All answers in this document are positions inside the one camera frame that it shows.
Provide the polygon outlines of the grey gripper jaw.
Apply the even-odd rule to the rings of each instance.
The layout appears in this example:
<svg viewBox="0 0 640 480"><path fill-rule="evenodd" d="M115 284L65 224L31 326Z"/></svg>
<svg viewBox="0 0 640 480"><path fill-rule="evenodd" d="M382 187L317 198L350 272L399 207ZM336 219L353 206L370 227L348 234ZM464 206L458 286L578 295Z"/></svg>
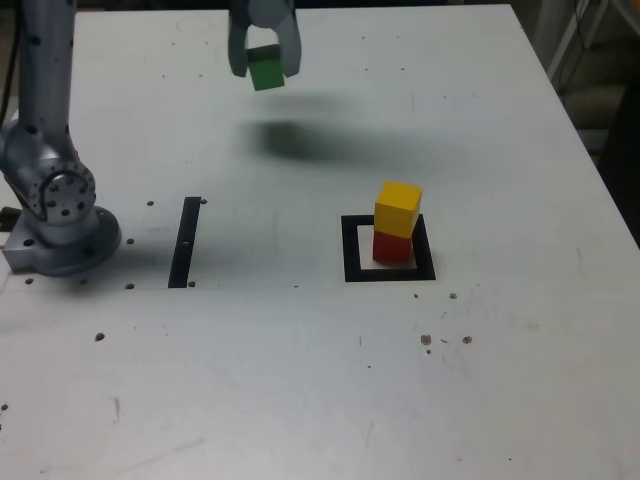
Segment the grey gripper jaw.
<svg viewBox="0 0 640 480"><path fill-rule="evenodd" d="M253 25L272 30L279 41L283 73L292 77L299 73L301 38L293 0L254 0L249 2Z"/></svg>
<svg viewBox="0 0 640 480"><path fill-rule="evenodd" d="M248 68L246 39L252 25L248 7L248 0L229 2L228 59L231 71L237 77L245 77Z"/></svg>

